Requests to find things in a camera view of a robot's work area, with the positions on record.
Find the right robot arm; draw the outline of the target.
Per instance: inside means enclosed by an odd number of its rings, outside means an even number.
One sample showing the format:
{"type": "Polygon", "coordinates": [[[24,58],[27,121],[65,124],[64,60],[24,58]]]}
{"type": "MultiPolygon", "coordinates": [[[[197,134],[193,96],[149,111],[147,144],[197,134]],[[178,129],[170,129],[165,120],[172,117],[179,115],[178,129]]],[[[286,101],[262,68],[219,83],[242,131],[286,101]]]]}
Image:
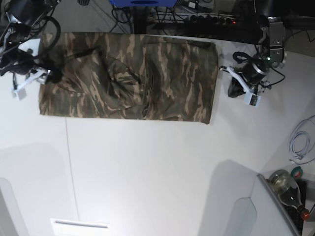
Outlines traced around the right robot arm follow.
{"type": "Polygon", "coordinates": [[[8,25],[0,36],[0,74],[12,73],[11,91],[18,100],[27,96],[25,87],[30,83],[58,83],[62,78],[60,69],[48,58],[61,35],[61,26],[52,16],[58,4],[58,0],[11,0],[5,9],[8,25]],[[19,49],[44,30],[41,22],[56,27],[50,45],[36,56],[19,49]]]}

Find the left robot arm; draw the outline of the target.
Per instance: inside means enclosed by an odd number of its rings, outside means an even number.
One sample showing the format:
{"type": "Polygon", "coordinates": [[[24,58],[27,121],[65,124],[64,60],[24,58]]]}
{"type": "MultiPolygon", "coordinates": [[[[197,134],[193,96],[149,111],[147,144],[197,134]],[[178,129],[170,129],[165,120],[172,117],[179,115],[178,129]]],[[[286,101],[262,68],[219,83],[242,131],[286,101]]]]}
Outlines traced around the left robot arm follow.
{"type": "Polygon", "coordinates": [[[228,96],[243,95],[246,104],[257,107],[260,95],[285,79],[285,75],[277,70],[286,59],[282,20],[285,8],[280,0],[254,0],[253,8],[256,25],[261,31],[260,39],[254,43],[255,55],[234,52],[233,59],[243,67],[221,66],[220,70],[232,77],[228,96]]]}

